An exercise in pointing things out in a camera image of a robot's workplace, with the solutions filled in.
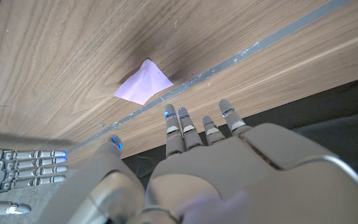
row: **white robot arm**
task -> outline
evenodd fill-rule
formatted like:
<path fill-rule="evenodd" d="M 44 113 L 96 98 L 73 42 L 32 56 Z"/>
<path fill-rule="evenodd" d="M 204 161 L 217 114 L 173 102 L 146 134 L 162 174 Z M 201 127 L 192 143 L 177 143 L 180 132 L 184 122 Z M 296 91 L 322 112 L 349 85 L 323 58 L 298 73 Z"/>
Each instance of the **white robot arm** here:
<path fill-rule="evenodd" d="M 233 137 L 205 117 L 204 146 L 187 110 L 167 105 L 167 159 L 146 190 L 113 136 L 38 223 L 358 223 L 358 175 L 337 155 L 274 124 L 247 126 L 227 100 L 219 107 Z"/>
<path fill-rule="evenodd" d="M 67 166 L 52 166 L 66 161 L 64 151 L 13 151 L 0 149 L 0 192 L 65 180 L 56 173 Z M 29 213 L 23 203 L 0 201 L 0 215 Z"/>

